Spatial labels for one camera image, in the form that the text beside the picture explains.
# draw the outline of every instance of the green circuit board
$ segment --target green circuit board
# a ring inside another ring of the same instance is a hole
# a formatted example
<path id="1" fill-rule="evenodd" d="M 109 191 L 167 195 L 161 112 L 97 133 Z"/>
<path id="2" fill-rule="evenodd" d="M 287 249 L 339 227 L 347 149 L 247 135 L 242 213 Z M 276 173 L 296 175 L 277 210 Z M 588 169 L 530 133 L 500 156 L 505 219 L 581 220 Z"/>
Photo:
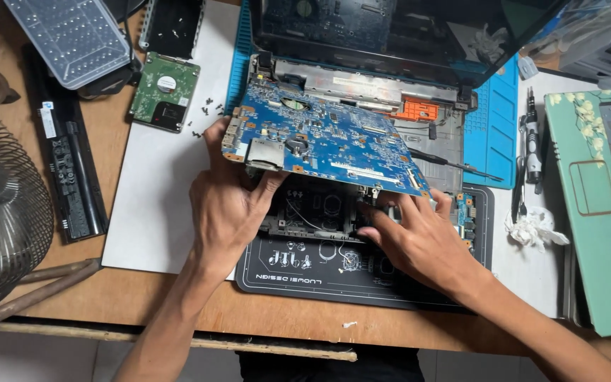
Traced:
<path id="1" fill-rule="evenodd" d="M 199 66 L 149 52 L 129 114 L 148 126 L 180 133 Z"/>

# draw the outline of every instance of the black screwdriver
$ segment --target black screwdriver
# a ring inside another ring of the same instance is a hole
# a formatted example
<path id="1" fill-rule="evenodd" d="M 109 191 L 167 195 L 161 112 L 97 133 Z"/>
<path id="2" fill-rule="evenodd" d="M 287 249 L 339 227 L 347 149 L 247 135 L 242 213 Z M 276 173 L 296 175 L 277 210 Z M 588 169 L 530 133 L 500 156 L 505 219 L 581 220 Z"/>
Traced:
<path id="1" fill-rule="evenodd" d="M 468 171 L 474 174 L 478 174 L 478 175 L 482 175 L 488 178 L 492 178 L 494 180 L 498 180 L 498 181 L 503 181 L 504 178 L 499 178 L 499 177 L 495 177 L 494 175 L 490 175 L 487 173 L 484 173 L 482 171 L 478 171 L 476 169 L 473 169 L 471 167 L 468 166 L 464 166 L 462 164 L 456 164 L 456 163 L 451 163 L 450 161 L 444 159 L 444 158 L 440 158 L 439 156 L 433 155 L 433 154 L 426 154 L 425 152 L 413 149 L 411 147 L 409 148 L 409 153 L 412 155 L 412 158 L 416 158 L 416 159 L 421 159 L 423 161 L 427 161 L 429 163 L 435 163 L 435 164 L 443 164 L 446 166 L 452 166 L 452 167 L 456 167 L 457 169 L 462 169 L 464 171 Z"/>

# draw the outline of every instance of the cooling fan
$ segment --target cooling fan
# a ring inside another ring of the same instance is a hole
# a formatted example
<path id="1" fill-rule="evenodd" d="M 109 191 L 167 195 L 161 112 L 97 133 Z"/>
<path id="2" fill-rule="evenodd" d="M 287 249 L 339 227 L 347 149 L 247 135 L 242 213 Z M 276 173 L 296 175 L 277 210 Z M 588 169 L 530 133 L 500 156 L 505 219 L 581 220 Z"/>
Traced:
<path id="1" fill-rule="evenodd" d="M 18 98 L 20 96 L 9 88 L 8 82 L 0 74 L 0 103 Z M 97 270 L 97 266 L 89 267 L 90 260 L 87 260 L 80 262 L 83 264 L 75 263 L 30 274 L 44 259 L 53 232 L 52 204 L 41 176 L 21 144 L 0 122 L 0 301 L 18 283 L 74 272 L 0 307 L 0 320 L 85 279 Z"/>

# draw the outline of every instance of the man's right hand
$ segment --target man's right hand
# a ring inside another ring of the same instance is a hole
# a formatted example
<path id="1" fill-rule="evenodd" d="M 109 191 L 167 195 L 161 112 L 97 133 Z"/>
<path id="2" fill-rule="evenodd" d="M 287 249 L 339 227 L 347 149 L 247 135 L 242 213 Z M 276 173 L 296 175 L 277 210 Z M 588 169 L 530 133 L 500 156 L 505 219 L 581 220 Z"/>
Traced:
<path id="1" fill-rule="evenodd" d="M 428 198 L 381 192 L 377 205 L 397 206 L 402 222 L 397 224 L 386 213 L 361 203 L 360 209 L 373 227 L 363 227 L 358 234 L 371 239 L 386 253 L 393 265 L 419 282 L 463 301 L 477 294 L 475 285 L 492 278 L 471 256 L 449 221 L 452 198 L 438 190 L 430 191 L 437 201 L 432 210 Z"/>

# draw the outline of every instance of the blue circuit board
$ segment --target blue circuit board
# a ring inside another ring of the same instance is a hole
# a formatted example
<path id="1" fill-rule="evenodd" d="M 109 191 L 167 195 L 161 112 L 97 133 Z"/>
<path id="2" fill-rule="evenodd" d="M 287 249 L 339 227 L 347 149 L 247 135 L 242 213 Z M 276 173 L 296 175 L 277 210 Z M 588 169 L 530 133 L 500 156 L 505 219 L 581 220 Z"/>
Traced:
<path id="1" fill-rule="evenodd" d="M 253 167 L 430 197 L 386 116 L 311 97 L 260 75 L 250 79 L 234 111 L 222 151 Z"/>
<path id="2" fill-rule="evenodd" d="M 456 196 L 458 207 L 458 231 L 461 239 L 466 241 L 468 247 L 472 247 L 472 239 L 475 238 L 475 203 L 471 195 L 460 193 Z"/>

